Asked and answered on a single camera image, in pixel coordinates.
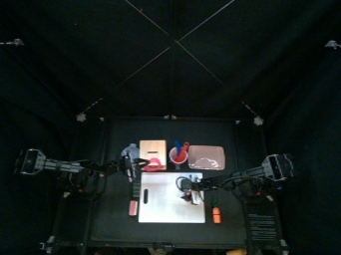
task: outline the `red object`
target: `red object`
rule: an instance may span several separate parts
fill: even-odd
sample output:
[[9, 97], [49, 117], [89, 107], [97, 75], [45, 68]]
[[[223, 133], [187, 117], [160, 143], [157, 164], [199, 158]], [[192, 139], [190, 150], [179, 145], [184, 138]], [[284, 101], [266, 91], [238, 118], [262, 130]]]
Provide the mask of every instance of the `red object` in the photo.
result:
[[129, 204], [129, 216], [136, 215], [137, 215], [137, 202], [132, 200]]
[[220, 223], [219, 208], [218, 207], [212, 207], [211, 213], [212, 213], [212, 223], [219, 224]]
[[180, 149], [180, 153], [179, 153], [177, 157], [173, 159], [175, 162], [183, 162], [184, 161], [187, 148], [188, 148], [188, 143], [186, 142], [183, 144], [183, 147]]
[[149, 165], [148, 164], [147, 166], [144, 166], [144, 170], [145, 171], [157, 171], [157, 170], [163, 169], [161, 162], [160, 162], [160, 160], [157, 158], [155, 158], [155, 157], [151, 158], [149, 162], [155, 163], [156, 165]]

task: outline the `white board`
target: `white board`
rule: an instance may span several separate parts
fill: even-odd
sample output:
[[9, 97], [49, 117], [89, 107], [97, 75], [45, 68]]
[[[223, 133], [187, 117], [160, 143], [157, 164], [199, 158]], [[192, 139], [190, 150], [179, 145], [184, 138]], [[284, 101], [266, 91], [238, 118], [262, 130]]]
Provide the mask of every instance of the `white board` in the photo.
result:
[[183, 192], [175, 185], [180, 176], [195, 179], [202, 178], [202, 173], [143, 172], [139, 222], [204, 223], [203, 202], [194, 205], [180, 198]]

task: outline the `black wall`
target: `black wall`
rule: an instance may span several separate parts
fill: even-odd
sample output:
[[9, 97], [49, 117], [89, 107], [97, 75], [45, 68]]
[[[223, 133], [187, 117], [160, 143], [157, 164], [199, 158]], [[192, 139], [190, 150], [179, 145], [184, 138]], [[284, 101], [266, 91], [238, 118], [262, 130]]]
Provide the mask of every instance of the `black wall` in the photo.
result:
[[57, 194], [50, 177], [13, 174], [14, 159], [29, 147], [67, 159], [73, 125], [61, 102], [10, 51], [0, 49], [0, 60], [0, 254], [37, 254], [52, 231]]
[[341, 248], [341, 52], [330, 50], [306, 71], [266, 125], [271, 152], [295, 156], [295, 177], [280, 197], [288, 246], [295, 254], [338, 254]]

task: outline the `pink tray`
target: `pink tray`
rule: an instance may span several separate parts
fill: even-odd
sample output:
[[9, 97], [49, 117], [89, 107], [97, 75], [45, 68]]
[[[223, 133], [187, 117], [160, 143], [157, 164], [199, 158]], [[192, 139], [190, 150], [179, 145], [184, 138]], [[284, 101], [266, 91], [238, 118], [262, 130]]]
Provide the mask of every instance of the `pink tray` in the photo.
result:
[[220, 146], [191, 145], [187, 150], [190, 169], [224, 170], [224, 153]]

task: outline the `orange object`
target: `orange object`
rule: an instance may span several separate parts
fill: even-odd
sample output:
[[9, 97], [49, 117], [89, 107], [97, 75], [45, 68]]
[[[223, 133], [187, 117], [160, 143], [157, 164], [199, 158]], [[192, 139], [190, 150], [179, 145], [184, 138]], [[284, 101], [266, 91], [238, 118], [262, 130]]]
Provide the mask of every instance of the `orange object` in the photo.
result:
[[211, 213], [212, 213], [212, 223], [216, 223], [216, 224], [220, 223], [219, 208], [218, 207], [212, 207]]

